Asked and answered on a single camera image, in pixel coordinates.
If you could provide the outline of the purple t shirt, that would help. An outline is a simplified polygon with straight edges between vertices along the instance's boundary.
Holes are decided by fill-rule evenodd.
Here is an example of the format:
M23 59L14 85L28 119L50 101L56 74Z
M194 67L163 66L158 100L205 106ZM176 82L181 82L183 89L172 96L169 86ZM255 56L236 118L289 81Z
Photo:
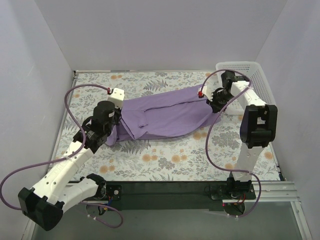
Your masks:
M199 86L128 99L123 102L121 120L106 145L129 140L158 140L181 137L198 128L218 123Z

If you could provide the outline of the white plastic laundry basket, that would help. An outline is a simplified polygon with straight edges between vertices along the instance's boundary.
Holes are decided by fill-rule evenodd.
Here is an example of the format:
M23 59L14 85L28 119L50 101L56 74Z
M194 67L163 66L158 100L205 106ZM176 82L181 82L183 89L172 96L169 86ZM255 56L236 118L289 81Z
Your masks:
M252 81L251 87L257 96L268 105L276 105L273 93L261 65L255 61L225 61L215 65L216 70L230 69L245 74ZM222 87L222 71L218 72L219 86ZM228 115L240 116L244 110L238 100L233 101L225 110Z

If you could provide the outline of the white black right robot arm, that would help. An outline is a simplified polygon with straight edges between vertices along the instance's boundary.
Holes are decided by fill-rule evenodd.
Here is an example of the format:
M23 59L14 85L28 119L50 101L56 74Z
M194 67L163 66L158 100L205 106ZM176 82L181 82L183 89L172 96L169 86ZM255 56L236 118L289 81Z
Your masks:
M238 101L244 110L239 136L242 141L236 165L229 177L217 188L217 195L232 199L254 199L253 170L262 151L276 136L278 108L261 100L252 89L252 81L236 70L221 69L222 86L209 91L205 86L199 95L207 98L213 113L220 115L233 102Z

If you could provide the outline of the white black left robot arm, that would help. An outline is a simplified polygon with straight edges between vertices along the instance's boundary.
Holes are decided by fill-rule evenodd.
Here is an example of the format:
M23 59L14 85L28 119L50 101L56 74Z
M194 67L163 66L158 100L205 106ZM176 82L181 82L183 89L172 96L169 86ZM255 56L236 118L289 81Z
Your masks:
M120 122L121 102L100 101L93 115L82 123L63 155L64 160L30 189L18 193L21 210L25 216L45 231L52 230L63 214L88 198L103 199L107 194L107 182L91 173L72 187L67 184L79 168L107 141L114 127Z

